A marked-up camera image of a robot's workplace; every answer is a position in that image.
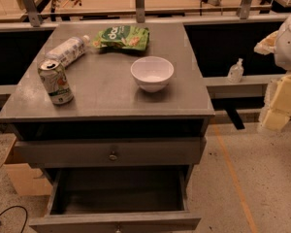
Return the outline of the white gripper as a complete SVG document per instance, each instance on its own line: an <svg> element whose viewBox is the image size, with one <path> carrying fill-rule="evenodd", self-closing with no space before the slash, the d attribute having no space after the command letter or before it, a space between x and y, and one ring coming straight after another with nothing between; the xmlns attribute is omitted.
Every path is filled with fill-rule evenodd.
<svg viewBox="0 0 291 233"><path fill-rule="evenodd" d="M275 64L291 71L291 15L275 31L256 44L254 51L259 54L274 53Z"/></svg>

